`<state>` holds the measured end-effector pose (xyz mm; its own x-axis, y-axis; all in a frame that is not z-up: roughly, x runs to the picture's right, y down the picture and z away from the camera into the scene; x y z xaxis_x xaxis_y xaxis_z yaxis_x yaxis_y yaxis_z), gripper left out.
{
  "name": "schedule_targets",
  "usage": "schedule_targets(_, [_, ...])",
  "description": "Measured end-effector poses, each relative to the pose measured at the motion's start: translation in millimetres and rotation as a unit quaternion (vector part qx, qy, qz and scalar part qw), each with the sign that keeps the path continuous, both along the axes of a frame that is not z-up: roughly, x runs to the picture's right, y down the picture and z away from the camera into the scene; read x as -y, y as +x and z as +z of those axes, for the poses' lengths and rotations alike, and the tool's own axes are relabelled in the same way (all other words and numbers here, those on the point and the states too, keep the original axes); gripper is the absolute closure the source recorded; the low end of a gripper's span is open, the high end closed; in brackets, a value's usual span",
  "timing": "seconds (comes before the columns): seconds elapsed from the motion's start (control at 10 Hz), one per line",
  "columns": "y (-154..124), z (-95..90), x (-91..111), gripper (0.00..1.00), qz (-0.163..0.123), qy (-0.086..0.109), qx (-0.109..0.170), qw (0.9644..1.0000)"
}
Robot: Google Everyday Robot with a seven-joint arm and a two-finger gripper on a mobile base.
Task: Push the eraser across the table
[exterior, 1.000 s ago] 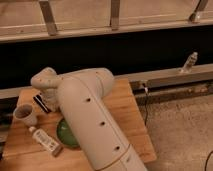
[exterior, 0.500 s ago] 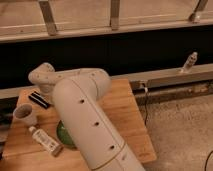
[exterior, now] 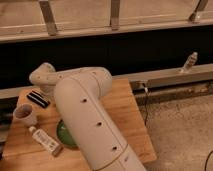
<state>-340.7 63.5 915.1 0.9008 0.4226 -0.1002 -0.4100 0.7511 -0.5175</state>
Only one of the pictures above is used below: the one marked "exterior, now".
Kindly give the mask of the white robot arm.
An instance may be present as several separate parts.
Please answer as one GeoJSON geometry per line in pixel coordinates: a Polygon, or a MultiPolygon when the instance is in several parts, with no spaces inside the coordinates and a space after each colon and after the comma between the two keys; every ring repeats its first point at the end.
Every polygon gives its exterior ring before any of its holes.
{"type": "Polygon", "coordinates": [[[29,80],[53,96],[57,111],[92,171],[146,171],[100,102],[112,87],[112,75],[106,68],[57,71],[43,63],[29,80]]]}

